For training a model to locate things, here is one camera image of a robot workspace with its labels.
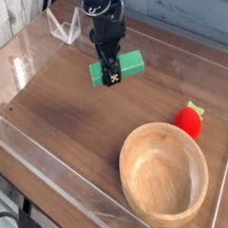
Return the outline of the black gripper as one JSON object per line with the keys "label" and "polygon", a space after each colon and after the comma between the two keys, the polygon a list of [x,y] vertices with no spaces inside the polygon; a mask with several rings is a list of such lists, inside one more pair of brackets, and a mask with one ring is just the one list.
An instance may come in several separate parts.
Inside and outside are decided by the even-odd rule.
{"label": "black gripper", "polygon": [[112,2],[108,11],[95,16],[92,23],[94,27],[89,38],[95,44],[101,60],[103,84],[111,87],[122,80],[120,60],[116,56],[120,49],[120,40],[126,35],[123,2]]}

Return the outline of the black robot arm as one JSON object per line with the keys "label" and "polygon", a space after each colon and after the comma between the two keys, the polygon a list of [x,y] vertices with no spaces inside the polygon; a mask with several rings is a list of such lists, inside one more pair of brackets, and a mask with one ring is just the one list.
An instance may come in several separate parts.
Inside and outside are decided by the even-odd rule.
{"label": "black robot arm", "polygon": [[117,54],[126,36],[123,0],[82,0],[81,6],[92,20],[89,39],[96,47],[103,84],[113,86],[122,80]]}

